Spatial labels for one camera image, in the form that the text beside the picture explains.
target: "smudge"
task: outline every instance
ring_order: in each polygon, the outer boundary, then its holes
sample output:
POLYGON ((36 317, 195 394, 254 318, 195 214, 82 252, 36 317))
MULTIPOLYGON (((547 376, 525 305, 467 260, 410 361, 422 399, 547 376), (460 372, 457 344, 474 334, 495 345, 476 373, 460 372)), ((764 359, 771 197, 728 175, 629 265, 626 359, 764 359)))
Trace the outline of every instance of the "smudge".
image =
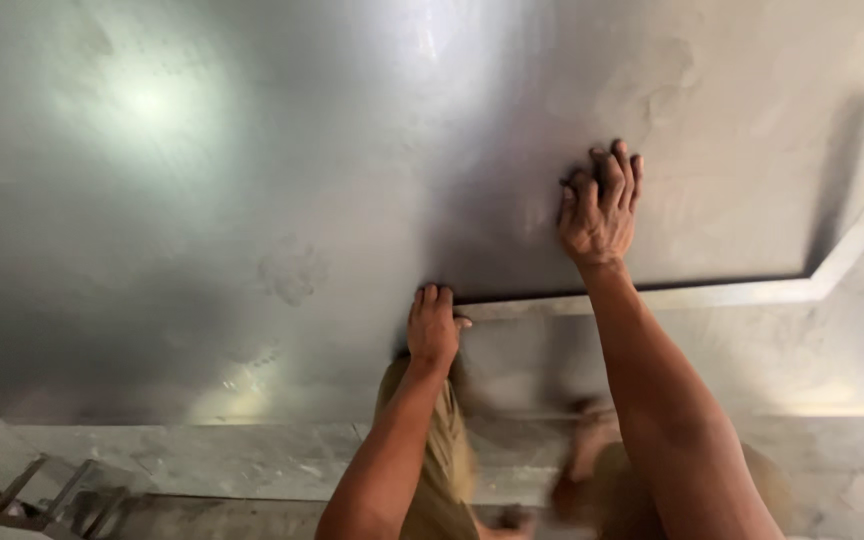
POLYGON ((329 264, 311 244, 294 234, 275 242, 258 263, 258 279, 267 295, 275 294, 293 308, 302 305, 329 278, 329 264))
POLYGON ((317 479, 320 479, 322 477, 322 471, 316 469, 315 467, 309 467, 308 465, 299 465, 298 468, 314 476, 317 479))

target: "forearm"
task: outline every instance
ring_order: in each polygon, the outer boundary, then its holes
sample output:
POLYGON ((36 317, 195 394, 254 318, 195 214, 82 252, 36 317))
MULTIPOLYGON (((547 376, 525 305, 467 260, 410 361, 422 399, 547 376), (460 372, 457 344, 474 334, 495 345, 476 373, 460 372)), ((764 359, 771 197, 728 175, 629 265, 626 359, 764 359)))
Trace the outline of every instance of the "forearm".
POLYGON ((709 388, 642 301, 621 261, 580 269, 623 435, 699 444, 732 428, 709 388))
POLYGON ((342 475, 318 540, 399 538, 419 482, 436 399, 449 373, 411 362, 385 410, 342 475))

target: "finger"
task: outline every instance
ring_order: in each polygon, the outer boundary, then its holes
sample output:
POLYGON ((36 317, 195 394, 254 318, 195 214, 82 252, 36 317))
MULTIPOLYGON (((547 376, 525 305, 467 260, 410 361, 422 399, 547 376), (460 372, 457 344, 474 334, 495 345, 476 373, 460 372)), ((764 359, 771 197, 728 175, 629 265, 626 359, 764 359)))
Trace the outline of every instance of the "finger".
POLYGON ((473 327, 473 320, 469 317, 455 317, 452 322, 455 323, 455 330, 458 331, 473 327))
POLYGON ((599 204, 599 184, 586 171, 578 170, 572 175, 572 188, 576 190, 579 208, 591 212, 599 204))
POLYGON ((416 313, 419 312, 419 308, 423 306, 423 289, 418 289, 415 291, 414 300, 412 300, 412 307, 409 308, 409 320, 411 321, 416 313))
POLYGON ((602 184, 602 201, 607 207, 617 207, 625 189, 625 176, 618 166, 616 157, 601 148, 593 148, 590 152, 595 163, 595 180, 602 184))
POLYGON ((439 306, 448 306, 448 308, 452 309, 452 289, 449 287, 442 287, 438 289, 438 305, 439 306))
POLYGON ((564 185, 561 189, 561 211, 558 215, 558 230, 564 231, 575 218, 576 205, 575 189, 564 185))
POLYGON ((618 208, 627 209, 632 202, 632 193, 636 189, 636 180, 632 174, 632 165, 629 163, 629 145, 624 140, 617 138, 612 143, 612 155, 622 169, 622 177, 625 179, 625 187, 619 198, 618 208))
POLYGON ((642 197, 642 179, 645 178, 645 157, 641 155, 633 155, 631 157, 631 176, 635 179, 635 190, 631 192, 631 202, 629 202, 629 211, 635 212, 639 205, 639 198, 642 197))
POLYGON ((424 297, 422 298, 423 306, 428 306, 439 298, 439 288, 435 286, 435 283, 427 284, 424 293, 424 297))

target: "khaki shorts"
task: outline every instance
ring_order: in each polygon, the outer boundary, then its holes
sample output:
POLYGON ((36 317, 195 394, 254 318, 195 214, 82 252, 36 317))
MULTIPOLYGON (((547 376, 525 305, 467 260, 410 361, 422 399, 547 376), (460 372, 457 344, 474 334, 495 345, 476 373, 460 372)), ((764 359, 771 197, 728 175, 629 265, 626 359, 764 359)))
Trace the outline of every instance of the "khaki shorts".
MULTIPOLYGON (((379 385, 375 417, 399 388, 408 358, 392 362, 379 385)), ((476 540, 469 502, 475 490, 475 453, 466 423, 448 380, 441 387, 425 439, 425 457, 400 538, 408 540, 476 540)))
MULTIPOLYGON (((392 399, 409 359, 392 362, 379 385, 375 416, 392 399)), ((755 487, 778 525, 786 529, 791 497, 788 482, 776 465, 742 445, 755 487)), ((438 393, 425 441, 425 457, 415 495, 402 524, 403 539, 478 538, 469 503, 475 488, 475 453, 466 424, 448 380, 438 393)), ((574 502, 561 515, 565 521, 597 532, 598 538, 666 538, 659 513, 642 480, 636 475, 621 443, 600 454, 591 478, 579 482, 574 502)))

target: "leg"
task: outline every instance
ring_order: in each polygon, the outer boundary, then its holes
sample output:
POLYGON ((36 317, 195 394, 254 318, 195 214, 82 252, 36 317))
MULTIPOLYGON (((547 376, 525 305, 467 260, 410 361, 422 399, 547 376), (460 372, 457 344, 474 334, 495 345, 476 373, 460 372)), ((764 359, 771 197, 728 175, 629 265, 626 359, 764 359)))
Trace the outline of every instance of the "leg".
MULTIPOLYGON (((762 500, 784 526, 792 510, 785 477, 761 453, 744 444, 742 450, 762 500)), ((629 462, 615 411, 583 412, 551 500, 560 521, 594 530, 598 538, 666 538, 654 500, 629 462)))
MULTIPOLYGON (((378 415, 399 388, 407 357, 392 362, 379 385, 378 415)), ((402 538, 475 539, 478 537, 467 507, 475 486, 475 456, 466 436, 466 425, 451 383, 438 394, 425 443, 425 458, 412 505, 402 524, 402 538)))

